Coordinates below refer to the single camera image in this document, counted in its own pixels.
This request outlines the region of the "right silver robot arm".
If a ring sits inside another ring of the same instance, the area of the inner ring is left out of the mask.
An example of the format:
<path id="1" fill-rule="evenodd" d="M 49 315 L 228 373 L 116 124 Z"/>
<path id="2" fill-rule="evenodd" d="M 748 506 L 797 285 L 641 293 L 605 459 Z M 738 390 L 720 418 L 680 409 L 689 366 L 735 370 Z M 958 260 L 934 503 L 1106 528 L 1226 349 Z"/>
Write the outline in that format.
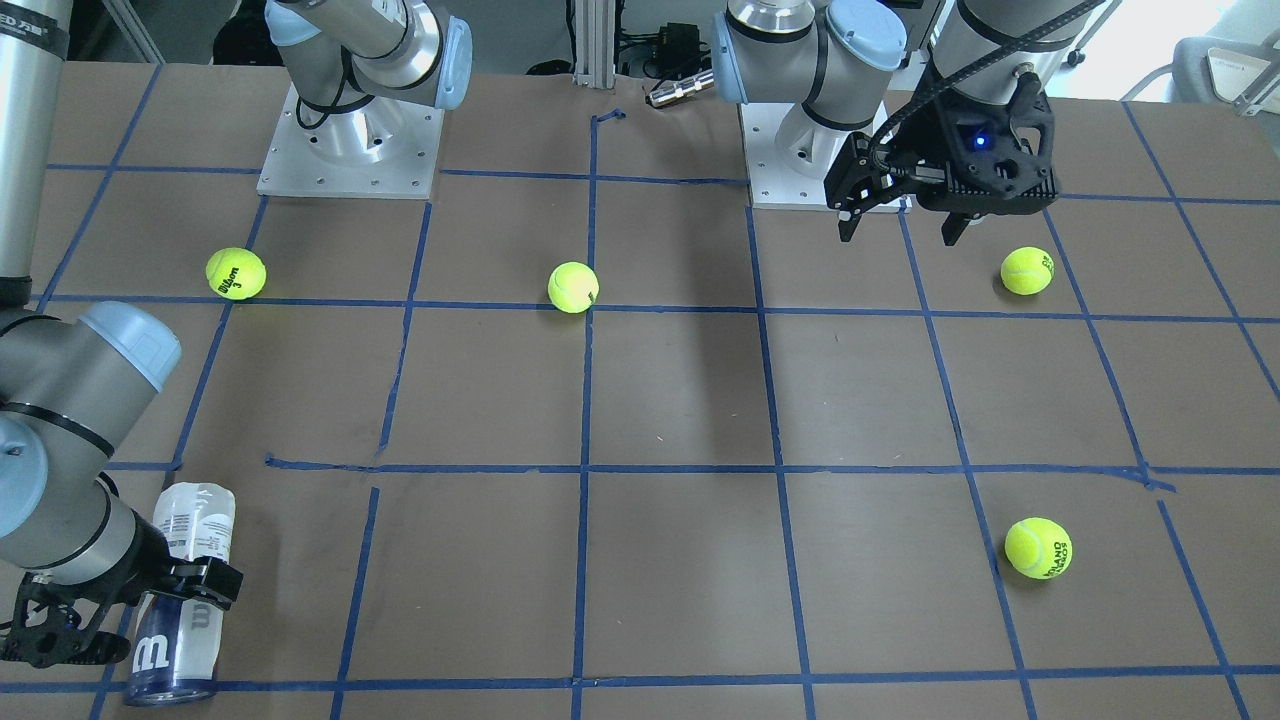
<path id="1" fill-rule="evenodd" d="M 68 323 L 29 309 L 31 263 L 69 1 L 3 4 L 3 529 L 24 575 L 3 624 L 3 659 L 106 665 L 129 652 L 104 632 L 145 594 L 228 610 L 243 577 L 221 559 L 179 559 L 102 474 L 180 357 L 174 333 L 105 301 Z"/>

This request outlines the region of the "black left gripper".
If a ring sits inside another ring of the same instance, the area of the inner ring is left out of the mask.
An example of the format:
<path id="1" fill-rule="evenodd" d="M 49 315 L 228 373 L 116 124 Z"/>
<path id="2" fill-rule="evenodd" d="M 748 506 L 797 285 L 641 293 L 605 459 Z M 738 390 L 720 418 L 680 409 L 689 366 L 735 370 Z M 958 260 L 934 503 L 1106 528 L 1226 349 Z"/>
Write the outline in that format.
<path id="1" fill-rule="evenodd" d="M 980 102 L 947 88 L 908 117 L 877 152 L 869 135 L 850 135 L 826 174 L 826 204 L 838 215 L 838 238 L 852 240 L 873 208 L 897 209 L 904 182 L 916 201 L 947 211 L 946 247 L 983 215 L 1028 215 L 1059 199 L 1053 170 L 1055 118 L 1041 78 L 1014 81 L 1005 104 Z M 901 172 L 893 178 L 876 161 Z"/>

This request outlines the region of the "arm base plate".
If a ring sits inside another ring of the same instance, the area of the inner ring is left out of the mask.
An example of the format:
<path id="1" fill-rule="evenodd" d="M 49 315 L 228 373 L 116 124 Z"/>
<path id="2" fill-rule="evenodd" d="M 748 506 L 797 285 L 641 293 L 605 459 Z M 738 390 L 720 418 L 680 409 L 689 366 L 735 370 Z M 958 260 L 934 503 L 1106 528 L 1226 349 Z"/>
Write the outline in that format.
<path id="1" fill-rule="evenodd" d="M 800 104 L 750 102 L 739 114 L 751 205 L 828 211 L 824 179 L 849 132 L 815 122 Z"/>
<path id="2" fill-rule="evenodd" d="M 288 88 L 262 161 L 260 195 L 296 199 L 429 200 L 445 111 L 375 97 L 356 111 L 328 117 L 298 104 Z"/>

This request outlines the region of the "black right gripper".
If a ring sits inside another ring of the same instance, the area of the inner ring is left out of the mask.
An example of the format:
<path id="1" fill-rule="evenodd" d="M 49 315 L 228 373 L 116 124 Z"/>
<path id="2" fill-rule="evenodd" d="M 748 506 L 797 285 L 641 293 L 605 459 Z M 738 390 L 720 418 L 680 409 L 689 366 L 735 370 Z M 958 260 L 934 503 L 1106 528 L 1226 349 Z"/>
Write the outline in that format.
<path id="1" fill-rule="evenodd" d="M 202 600 L 228 610 L 244 575 L 215 557 L 182 560 L 166 543 L 138 539 L 104 575 L 74 585 L 40 582 L 26 573 L 12 620 L 3 624 L 3 660 L 46 669 L 109 665 L 127 659 L 131 641 L 101 625 L 111 607 L 136 606 L 143 594 Z"/>

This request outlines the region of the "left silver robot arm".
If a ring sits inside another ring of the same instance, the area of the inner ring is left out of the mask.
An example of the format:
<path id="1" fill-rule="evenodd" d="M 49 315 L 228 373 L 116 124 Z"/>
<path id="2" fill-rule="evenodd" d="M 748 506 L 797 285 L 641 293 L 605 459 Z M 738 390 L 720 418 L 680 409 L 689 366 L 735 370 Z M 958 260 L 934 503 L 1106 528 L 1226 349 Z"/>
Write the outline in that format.
<path id="1" fill-rule="evenodd" d="M 823 186 L 850 241 L 873 208 L 911 196 L 942 211 L 946 245 L 988 215 L 1037 214 L 1059 199 L 1055 117 L 1044 83 L 1092 1 L 957 1 L 909 101 L 876 111 L 908 50 L 879 1 L 728 1 L 710 61 L 727 102 L 790 105 L 782 146 Z"/>

